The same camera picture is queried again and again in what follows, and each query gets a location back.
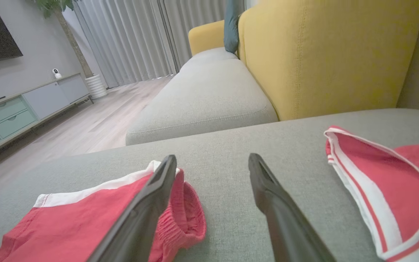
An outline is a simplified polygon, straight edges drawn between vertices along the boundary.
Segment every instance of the tree trunk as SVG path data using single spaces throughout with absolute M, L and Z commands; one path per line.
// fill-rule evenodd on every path
M 93 76 L 92 70 L 90 69 L 90 66 L 88 66 L 88 63 L 85 60 L 85 57 L 83 56 L 83 53 L 80 50 L 79 44 L 77 43 L 72 34 L 72 31 L 70 31 L 69 25 L 67 24 L 67 21 L 63 16 L 63 12 L 60 9 L 55 9 L 53 10 L 53 13 L 58 18 L 59 23 L 61 24 L 61 27 L 64 30 L 65 36 L 67 36 L 67 39 L 69 40 L 69 43 L 72 46 L 75 55 L 77 55 L 77 59 L 79 60 L 80 65 L 82 66 L 83 73 L 85 73 L 85 78 L 91 78 Z

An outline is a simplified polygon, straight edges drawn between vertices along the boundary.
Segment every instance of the clothing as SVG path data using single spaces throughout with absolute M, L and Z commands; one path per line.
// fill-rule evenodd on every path
M 419 145 L 395 150 L 331 126 L 326 153 L 356 201 L 378 257 L 419 262 Z
M 159 166 L 78 192 L 42 194 L 3 236 L 0 261 L 86 261 Z M 149 261 L 170 262 L 179 248 L 201 242 L 206 221 L 196 192 L 177 169 L 169 204 L 158 220 Z

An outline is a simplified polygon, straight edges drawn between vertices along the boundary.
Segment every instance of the gray sofa cushion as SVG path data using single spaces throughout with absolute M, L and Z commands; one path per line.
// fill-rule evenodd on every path
M 96 186 L 176 154 L 206 215 L 206 239 L 177 262 L 274 261 L 253 199 L 248 155 L 259 153 L 338 262 L 381 261 L 353 198 L 327 164 L 323 132 L 341 126 L 389 147 L 419 144 L 419 111 L 387 109 L 249 126 L 71 156 L 42 164 L 0 191 L 0 242 L 37 196 Z
M 126 145 L 278 120 L 246 66 L 223 48 L 199 53 L 140 113 Z

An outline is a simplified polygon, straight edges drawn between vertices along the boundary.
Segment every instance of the blue pillow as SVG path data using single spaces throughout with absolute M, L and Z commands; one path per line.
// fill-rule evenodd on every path
M 238 48 L 238 20 L 242 4 L 241 0 L 227 0 L 224 17 L 224 48 L 227 52 L 235 53 Z

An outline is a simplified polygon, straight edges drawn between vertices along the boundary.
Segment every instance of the gray curtain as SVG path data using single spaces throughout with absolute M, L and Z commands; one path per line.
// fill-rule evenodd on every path
M 85 0 L 75 12 L 110 87 L 178 73 L 191 28 L 224 19 L 226 0 Z

